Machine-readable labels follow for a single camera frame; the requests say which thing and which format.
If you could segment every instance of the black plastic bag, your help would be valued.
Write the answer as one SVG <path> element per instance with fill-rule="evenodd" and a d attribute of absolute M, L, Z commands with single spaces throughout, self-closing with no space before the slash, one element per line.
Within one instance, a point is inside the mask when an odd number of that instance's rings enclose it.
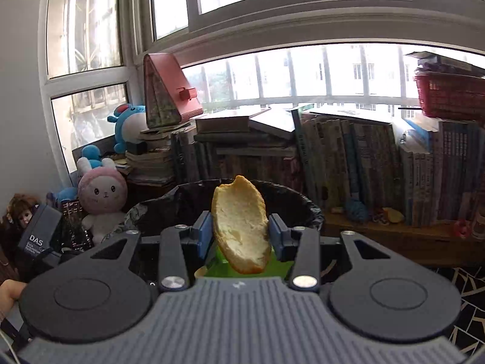
<path fill-rule="evenodd" d="M 191 226 L 202 211 L 210 211 L 214 190 L 230 179 L 203 180 L 179 185 L 163 197 L 135 205 L 107 238 L 127 230 L 139 230 L 142 235 L 159 235 L 164 228 L 176 224 Z M 288 227 L 305 226 L 320 231 L 322 211 L 304 195 L 288 187 L 260 180 L 251 181 L 263 196 L 268 215 L 277 213 Z"/>

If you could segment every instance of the red plastic basket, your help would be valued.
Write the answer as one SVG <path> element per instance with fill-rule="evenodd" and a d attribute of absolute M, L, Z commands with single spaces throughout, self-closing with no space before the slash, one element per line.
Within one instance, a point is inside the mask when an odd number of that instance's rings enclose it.
<path fill-rule="evenodd" d="M 419 72 L 414 80 L 426 116 L 456 120 L 485 119 L 485 79 Z"/>

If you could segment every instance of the wall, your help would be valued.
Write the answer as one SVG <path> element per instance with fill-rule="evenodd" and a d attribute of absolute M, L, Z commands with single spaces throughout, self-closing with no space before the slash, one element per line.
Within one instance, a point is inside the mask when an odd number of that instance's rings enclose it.
<path fill-rule="evenodd" d="M 0 0 L 0 213 L 14 193 L 61 188 L 38 67 L 40 0 Z"/>

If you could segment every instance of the silver bolt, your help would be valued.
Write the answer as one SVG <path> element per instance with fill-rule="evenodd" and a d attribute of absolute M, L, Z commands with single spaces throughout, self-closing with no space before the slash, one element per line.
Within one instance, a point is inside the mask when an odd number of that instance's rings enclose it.
<path fill-rule="evenodd" d="M 185 284 L 181 277 L 170 276 L 163 278 L 162 286 L 167 289 L 180 289 Z"/>
<path fill-rule="evenodd" d="M 309 289 L 317 285 L 317 279 L 310 275 L 300 275 L 293 279 L 293 284 L 301 289 Z"/>

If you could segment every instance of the black and white patterned floor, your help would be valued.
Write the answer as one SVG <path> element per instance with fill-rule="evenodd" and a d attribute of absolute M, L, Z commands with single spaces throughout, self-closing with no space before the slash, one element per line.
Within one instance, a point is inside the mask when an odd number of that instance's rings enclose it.
<path fill-rule="evenodd" d="M 471 356 L 485 344 L 485 266 L 476 268 L 433 268 L 450 280 L 462 296 L 460 315 L 447 337 L 462 353 Z M 336 261 L 322 271 L 321 283 L 340 276 Z"/>

